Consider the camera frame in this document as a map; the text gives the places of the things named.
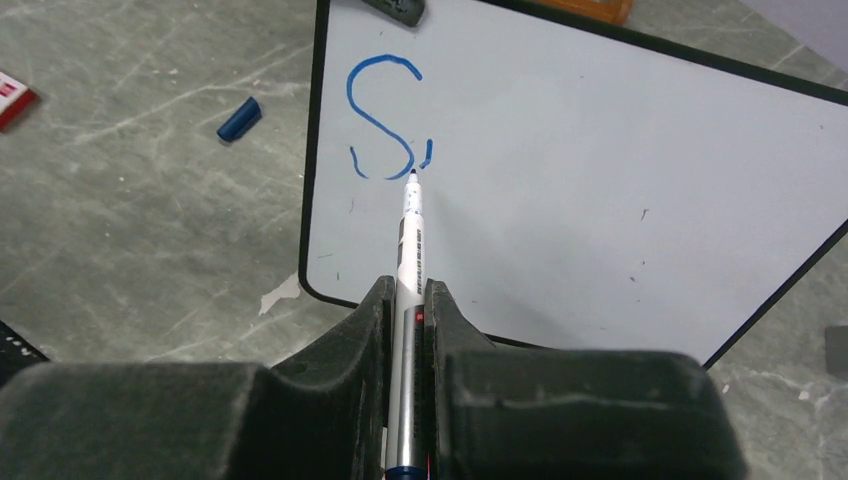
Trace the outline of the white blue marker pen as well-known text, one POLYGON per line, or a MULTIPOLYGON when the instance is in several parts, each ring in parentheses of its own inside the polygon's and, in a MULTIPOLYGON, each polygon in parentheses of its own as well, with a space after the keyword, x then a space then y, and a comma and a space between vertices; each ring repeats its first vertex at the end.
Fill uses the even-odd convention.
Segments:
POLYGON ((385 448, 387 479, 426 479, 423 190, 411 170, 402 195, 385 448))

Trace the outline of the white whiteboard black frame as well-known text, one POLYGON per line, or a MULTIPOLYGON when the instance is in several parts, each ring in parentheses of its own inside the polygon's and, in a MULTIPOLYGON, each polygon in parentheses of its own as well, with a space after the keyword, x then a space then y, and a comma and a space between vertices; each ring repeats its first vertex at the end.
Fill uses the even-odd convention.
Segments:
POLYGON ((847 231, 844 91, 543 6, 316 9, 299 274, 425 269, 504 342, 716 362, 847 231))

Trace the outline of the blue marker cap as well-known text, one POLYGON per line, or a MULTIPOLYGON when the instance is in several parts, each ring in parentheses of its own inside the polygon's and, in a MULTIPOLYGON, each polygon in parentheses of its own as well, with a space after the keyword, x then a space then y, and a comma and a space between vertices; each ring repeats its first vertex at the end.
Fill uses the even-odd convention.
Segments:
POLYGON ((242 138, 262 118, 262 109, 254 97, 249 97, 216 131, 218 138, 232 143, 242 138))

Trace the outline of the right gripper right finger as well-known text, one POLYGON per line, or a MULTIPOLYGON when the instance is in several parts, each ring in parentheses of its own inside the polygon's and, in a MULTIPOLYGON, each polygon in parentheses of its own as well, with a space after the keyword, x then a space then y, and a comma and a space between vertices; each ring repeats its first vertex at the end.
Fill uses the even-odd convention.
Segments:
POLYGON ((429 281, 438 479, 744 479, 721 395, 663 351, 495 344, 429 281))

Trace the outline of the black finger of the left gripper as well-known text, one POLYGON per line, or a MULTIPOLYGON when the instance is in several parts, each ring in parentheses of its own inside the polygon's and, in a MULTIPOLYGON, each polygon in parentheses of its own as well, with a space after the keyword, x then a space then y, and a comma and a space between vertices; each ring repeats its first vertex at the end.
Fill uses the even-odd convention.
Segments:
POLYGON ((363 2, 407 27, 416 27, 426 9, 425 0, 363 0, 363 2))

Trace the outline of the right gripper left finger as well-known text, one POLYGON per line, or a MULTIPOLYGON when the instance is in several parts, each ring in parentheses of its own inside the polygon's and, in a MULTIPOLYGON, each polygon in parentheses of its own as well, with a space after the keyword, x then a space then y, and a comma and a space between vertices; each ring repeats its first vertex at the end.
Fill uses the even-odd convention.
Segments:
POLYGON ((393 280, 260 363, 30 366, 1 391, 5 479, 378 479, 393 280))

